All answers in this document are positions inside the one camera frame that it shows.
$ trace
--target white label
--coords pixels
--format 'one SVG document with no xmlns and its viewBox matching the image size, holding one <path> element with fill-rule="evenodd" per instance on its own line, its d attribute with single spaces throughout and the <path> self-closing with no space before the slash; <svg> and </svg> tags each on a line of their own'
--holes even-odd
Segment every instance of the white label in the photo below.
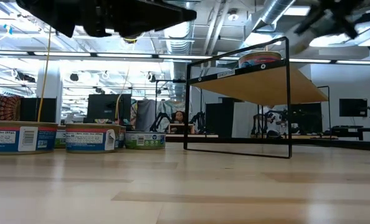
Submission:
<svg viewBox="0 0 370 224">
<path fill-rule="evenodd" d="M 235 75 L 235 70 L 229 70 L 229 71 L 226 71 L 226 72 L 218 73 L 217 78 L 224 78 L 224 77 L 228 77 L 228 76 L 231 76 L 231 75 Z"/>
<path fill-rule="evenodd" d="M 35 151 L 37 146 L 37 133 L 38 127 L 21 127 L 17 150 L 19 152 Z"/>
<path fill-rule="evenodd" d="M 145 137 L 143 135 L 138 135 L 138 138 L 136 139 L 136 145 L 137 146 L 145 145 Z"/>
<path fill-rule="evenodd" d="M 114 150 L 115 140 L 116 140 L 115 131 L 113 129 L 109 129 L 106 132 L 105 150 Z"/>
<path fill-rule="evenodd" d="M 16 138 L 15 131 L 0 131 L 1 144 L 14 144 Z"/>
<path fill-rule="evenodd" d="M 39 140 L 38 147 L 47 147 L 48 141 L 47 140 Z"/>
<path fill-rule="evenodd" d="M 56 138 L 57 139 L 60 139 L 60 138 L 66 138 L 66 131 L 65 130 L 58 130 L 56 132 Z"/>
<path fill-rule="evenodd" d="M 67 143 L 102 144 L 103 133 L 66 133 Z"/>
</svg>

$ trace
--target computer monitor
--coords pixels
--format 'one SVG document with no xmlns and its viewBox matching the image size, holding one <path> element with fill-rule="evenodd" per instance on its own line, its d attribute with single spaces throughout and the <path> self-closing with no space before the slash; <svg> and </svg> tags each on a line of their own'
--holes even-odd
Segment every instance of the computer monitor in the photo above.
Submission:
<svg viewBox="0 0 370 224">
<path fill-rule="evenodd" d="M 367 117 L 367 99 L 339 99 L 339 113 L 342 117 Z"/>
<path fill-rule="evenodd" d="M 88 96 L 87 121 L 95 119 L 116 120 L 116 102 L 119 94 L 91 94 Z M 120 122 L 124 119 L 130 122 L 131 94 L 122 94 L 118 105 Z"/>
<path fill-rule="evenodd" d="M 292 105 L 292 111 L 292 123 L 297 123 L 305 134 L 322 132 L 321 103 Z"/>
<path fill-rule="evenodd" d="M 40 98 L 22 98 L 20 121 L 37 121 Z M 56 98 L 42 100 L 41 122 L 56 122 Z"/>
</svg>

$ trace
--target wooden shelf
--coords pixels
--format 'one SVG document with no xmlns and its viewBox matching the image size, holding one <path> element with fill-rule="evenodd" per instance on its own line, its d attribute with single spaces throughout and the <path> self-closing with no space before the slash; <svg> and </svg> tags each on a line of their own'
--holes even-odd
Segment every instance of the wooden shelf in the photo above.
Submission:
<svg viewBox="0 0 370 224">
<path fill-rule="evenodd" d="M 188 80 L 203 90 L 220 93 L 259 105 L 287 104 L 286 63 L 284 60 L 229 70 Z M 292 104 L 328 101 L 297 68 L 290 66 Z"/>
</svg>

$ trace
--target wooden floor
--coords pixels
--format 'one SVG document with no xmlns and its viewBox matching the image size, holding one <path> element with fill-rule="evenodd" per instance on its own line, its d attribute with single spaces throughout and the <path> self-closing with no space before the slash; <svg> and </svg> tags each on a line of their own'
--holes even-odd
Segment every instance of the wooden floor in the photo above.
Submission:
<svg viewBox="0 0 370 224">
<path fill-rule="evenodd" d="M 5 223 L 370 224 L 370 152 L 295 146 L 286 160 L 169 144 L 165 151 L 0 156 Z"/>
</svg>

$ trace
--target black metal frame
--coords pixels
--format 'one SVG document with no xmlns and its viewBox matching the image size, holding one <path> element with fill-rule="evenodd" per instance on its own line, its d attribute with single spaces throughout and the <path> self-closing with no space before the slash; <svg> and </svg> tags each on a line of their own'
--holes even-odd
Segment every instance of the black metal frame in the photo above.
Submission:
<svg viewBox="0 0 370 224">
<path fill-rule="evenodd" d="M 266 45 L 274 44 L 276 42 L 285 42 L 285 58 L 277 61 L 277 62 L 270 62 L 266 63 L 264 67 L 262 65 L 254 65 L 251 67 L 246 67 L 246 68 L 239 68 L 236 70 L 233 70 L 234 75 L 242 75 L 244 73 L 250 73 L 250 72 L 257 72 L 261 70 L 266 70 L 269 68 L 277 68 L 277 67 L 286 67 L 286 87 L 287 87 L 287 108 L 288 108 L 288 123 L 292 123 L 292 99 L 291 99 L 291 94 L 290 94 L 290 56 L 289 56 L 289 40 L 287 37 L 281 37 L 277 39 L 273 39 L 269 42 L 262 43 L 262 44 L 257 44 L 253 45 L 250 47 L 246 47 L 243 49 L 239 50 L 234 50 L 222 55 L 218 55 L 215 57 L 211 57 L 208 59 L 200 60 L 198 62 L 193 62 L 187 65 L 187 70 L 186 70 L 186 98 L 185 98 L 185 130 L 188 129 L 189 127 L 189 102 L 190 102 L 190 90 L 191 90 L 191 84 L 193 83 L 198 83 L 198 82 L 204 82 L 208 80 L 215 80 L 217 79 L 217 74 L 215 75 L 208 75 L 204 77 L 199 77 L 199 78 L 193 78 L 191 79 L 191 68 L 196 65 L 200 65 L 206 62 L 214 61 L 214 60 L 219 60 L 222 57 L 228 57 L 233 54 L 245 52 L 248 50 L 256 49 L 256 48 L 261 48 Z M 255 141 L 249 141 L 253 139 L 232 139 L 232 143 L 253 143 Z M 272 143 L 274 139 L 261 139 L 262 142 L 266 143 Z M 271 157 L 271 158 L 281 158 L 281 159 L 290 159 L 292 158 L 293 155 L 293 139 L 292 139 L 292 132 L 291 132 L 291 126 L 288 125 L 288 137 L 287 139 L 281 139 L 281 142 L 287 142 L 288 144 L 288 156 L 274 156 L 274 155 L 266 155 L 266 154 L 254 154 L 254 153 L 239 153 L 239 152 L 224 152 L 224 151 L 213 151 L 213 150 L 203 150 L 203 149 L 189 149 L 188 148 L 188 133 L 184 133 L 184 149 L 188 151 L 199 151 L 199 152 L 216 152 L 216 153 L 224 153 L 224 154 L 235 154 L 235 155 L 245 155 L 245 156 L 259 156 L 259 157 Z M 223 142 L 228 142 L 228 139 L 215 139 L 215 143 L 223 143 Z"/>
<path fill-rule="evenodd" d="M 328 89 L 329 132 L 330 132 L 330 140 L 332 140 L 332 120 L 330 116 L 330 87 L 329 86 L 318 86 L 317 88 L 327 88 Z"/>
</svg>

